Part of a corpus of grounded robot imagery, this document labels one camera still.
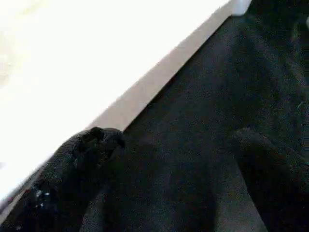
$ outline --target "floor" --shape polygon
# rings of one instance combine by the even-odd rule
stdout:
[[[125,131],[81,231],[267,231],[225,141],[251,127],[309,157],[298,28],[228,19]]]

